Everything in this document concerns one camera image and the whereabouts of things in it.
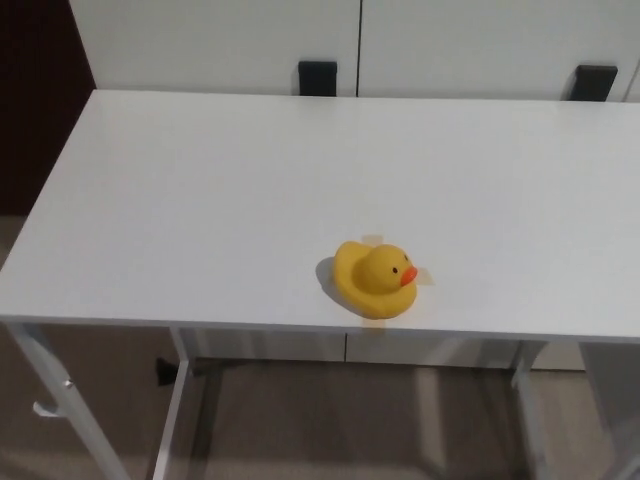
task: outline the yellow rubber duck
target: yellow rubber duck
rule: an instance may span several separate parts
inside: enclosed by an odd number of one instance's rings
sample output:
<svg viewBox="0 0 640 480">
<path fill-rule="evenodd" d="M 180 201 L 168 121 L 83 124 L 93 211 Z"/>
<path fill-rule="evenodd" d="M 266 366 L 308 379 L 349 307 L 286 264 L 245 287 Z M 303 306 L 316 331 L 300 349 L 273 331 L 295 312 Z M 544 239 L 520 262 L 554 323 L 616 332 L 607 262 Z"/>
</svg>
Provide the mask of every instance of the yellow rubber duck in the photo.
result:
<svg viewBox="0 0 640 480">
<path fill-rule="evenodd" d="M 363 316 L 373 319 L 392 318 L 407 310 L 416 299 L 417 275 L 407 254 L 393 245 L 345 242 L 333 259 L 338 291 Z"/>
</svg>

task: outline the orange beak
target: orange beak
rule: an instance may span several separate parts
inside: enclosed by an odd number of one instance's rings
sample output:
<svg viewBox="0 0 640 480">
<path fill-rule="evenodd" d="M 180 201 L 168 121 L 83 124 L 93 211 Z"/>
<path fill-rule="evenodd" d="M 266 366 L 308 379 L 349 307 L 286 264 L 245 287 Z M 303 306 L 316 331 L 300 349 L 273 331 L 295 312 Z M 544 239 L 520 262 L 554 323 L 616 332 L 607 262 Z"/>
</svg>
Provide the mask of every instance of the orange beak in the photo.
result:
<svg viewBox="0 0 640 480">
<path fill-rule="evenodd" d="M 416 267 L 409 267 L 402 274 L 402 278 L 400 279 L 400 286 L 404 287 L 409 283 L 413 282 L 413 280 L 418 276 L 418 269 Z"/>
</svg>

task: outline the duck head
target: duck head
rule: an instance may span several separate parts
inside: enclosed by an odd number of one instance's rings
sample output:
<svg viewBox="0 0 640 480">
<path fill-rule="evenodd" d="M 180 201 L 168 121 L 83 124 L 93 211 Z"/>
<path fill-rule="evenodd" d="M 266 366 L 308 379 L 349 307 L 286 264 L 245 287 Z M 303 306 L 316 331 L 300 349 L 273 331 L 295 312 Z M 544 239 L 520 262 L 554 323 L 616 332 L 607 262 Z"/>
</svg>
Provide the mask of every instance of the duck head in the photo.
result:
<svg viewBox="0 0 640 480">
<path fill-rule="evenodd" d="M 378 245 L 362 260 L 356 279 L 370 293 L 393 293 L 410 284 L 418 275 L 407 254 L 393 245 Z"/>
</svg>

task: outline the dark wall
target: dark wall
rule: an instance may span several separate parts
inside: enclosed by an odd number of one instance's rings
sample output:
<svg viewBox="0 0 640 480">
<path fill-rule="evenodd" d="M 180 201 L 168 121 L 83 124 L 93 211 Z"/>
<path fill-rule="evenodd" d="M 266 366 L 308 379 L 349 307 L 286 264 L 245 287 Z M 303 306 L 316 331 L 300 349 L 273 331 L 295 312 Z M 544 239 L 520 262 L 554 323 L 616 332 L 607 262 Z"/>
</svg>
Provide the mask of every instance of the dark wall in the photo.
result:
<svg viewBox="0 0 640 480">
<path fill-rule="evenodd" d="M 0 215 L 25 215 L 95 82 L 67 0 L 3 0 L 0 29 Z"/>
</svg>

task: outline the table top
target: table top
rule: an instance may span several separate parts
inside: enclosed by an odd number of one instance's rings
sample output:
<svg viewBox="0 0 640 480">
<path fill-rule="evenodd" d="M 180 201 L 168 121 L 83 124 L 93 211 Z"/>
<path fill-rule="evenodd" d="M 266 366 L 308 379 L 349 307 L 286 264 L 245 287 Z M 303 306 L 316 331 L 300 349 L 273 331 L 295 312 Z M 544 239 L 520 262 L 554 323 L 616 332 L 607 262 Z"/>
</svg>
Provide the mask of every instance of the table top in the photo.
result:
<svg viewBox="0 0 640 480">
<path fill-rule="evenodd" d="M 640 341 L 640 105 L 96 91 L 5 267 L 0 319 L 367 325 L 328 257 L 426 267 L 388 331 Z"/>
</svg>

